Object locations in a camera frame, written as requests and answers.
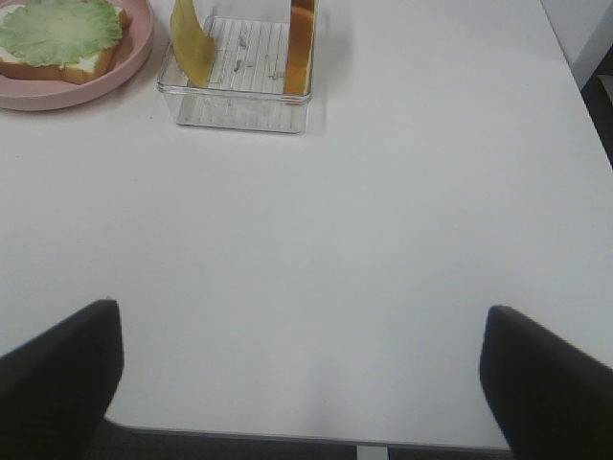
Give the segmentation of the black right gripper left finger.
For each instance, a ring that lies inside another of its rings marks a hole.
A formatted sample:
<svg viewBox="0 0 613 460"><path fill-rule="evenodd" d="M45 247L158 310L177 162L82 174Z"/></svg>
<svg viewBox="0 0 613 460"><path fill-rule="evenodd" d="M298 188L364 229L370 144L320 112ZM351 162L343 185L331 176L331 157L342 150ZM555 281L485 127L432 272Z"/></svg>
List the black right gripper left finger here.
<svg viewBox="0 0 613 460"><path fill-rule="evenodd" d="M124 369L119 306L98 300L1 358L1 456L78 459Z"/></svg>

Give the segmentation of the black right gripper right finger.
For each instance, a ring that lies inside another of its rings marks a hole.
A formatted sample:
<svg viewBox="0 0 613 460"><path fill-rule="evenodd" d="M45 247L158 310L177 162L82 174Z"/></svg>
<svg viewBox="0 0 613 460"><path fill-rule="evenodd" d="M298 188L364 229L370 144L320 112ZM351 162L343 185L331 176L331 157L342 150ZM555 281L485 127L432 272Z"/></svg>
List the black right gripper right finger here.
<svg viewBox="0 0 613 460"><path fill-rule="evenodd" d="M515 458L611 458L611 368L530 317L488 310L479 377Z"/></svg>

